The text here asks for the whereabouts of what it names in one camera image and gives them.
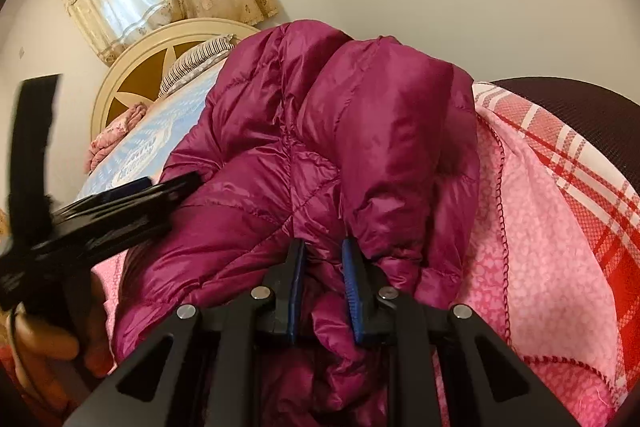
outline bolt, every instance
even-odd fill
[[[393,286],[382,286],[382,288],[378,290],[378,295],[385,299],[385,301],[392,301],[398,297],[398,290]]]
[[[466,304],[456,304],[453,306],[453,314],[459,319],[468,319],[474,311]]]
[[[193,315],[196,314],[196,306],[194,306],[193,304],[183,304],[178,308],[176,314],[181,319],[190,319],[191,317],[193,317]]]
[[[271,295],[271,290],[267,288],[267,286],[256,286],[253,290],[251,290],[251,296],[257,301],[261,301],[262,299],[266,299]]]

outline black mesh fabric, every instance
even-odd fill
[[[556,115],[602,152],[640,192],[640,105],[604,87],[528,76],[494,82]]]

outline red plaid blanket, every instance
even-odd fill
[[[493,84],[475,84],[474,93],[476,104],[517,130],[546,166],[611,286],[622,400],[640,377],[640,198],[595,147],[539,105]]]

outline blue gripper pad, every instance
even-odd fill
[[[298,334],[298,324],[300,322],[300,306],[302,305],[302,283],[305,275],[306,246],[300,241],[296,256],[296,269],[293,273],[291,283],[291,294],[289,299],[289,324],[287,325],[287,336],[289,342],[295,344]]]
[[[356,279],[356,269],[353,264],[353,251],[348,239],[342,242],[342,275],[344,277],[344,288],[347,293],[349,303],[349,314],[351,315],[351,327],[356,339],[356,344],[360,344],[364,337],[364,318],[362,312],[362,301],[358,291],[358,281]]]

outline pillow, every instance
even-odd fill
[[[200,76],[204,71],[208,70],[210,67],[215,66],[217,63],[221,62],[229,55],[229,50],[225,50],[214,57],[209,57],[205,60],[201,65],[191,70],[189,73],[185,74],[180,80],[178,80],[173,86],[171,86],[165,94],[161,94],[158,96],[158,99],[166,98],[169,95],[172,95],[178,89],[186,86],[191,82],[194,78]]]
[[[172,87],[185,74],[197,68],[208,58],[230,51],[234,48],[231,43],[233,35],[216,35],[212,39],[194,46],[186,53],[182,54],[166,72],[160,83],[159,97],[167,94]]]

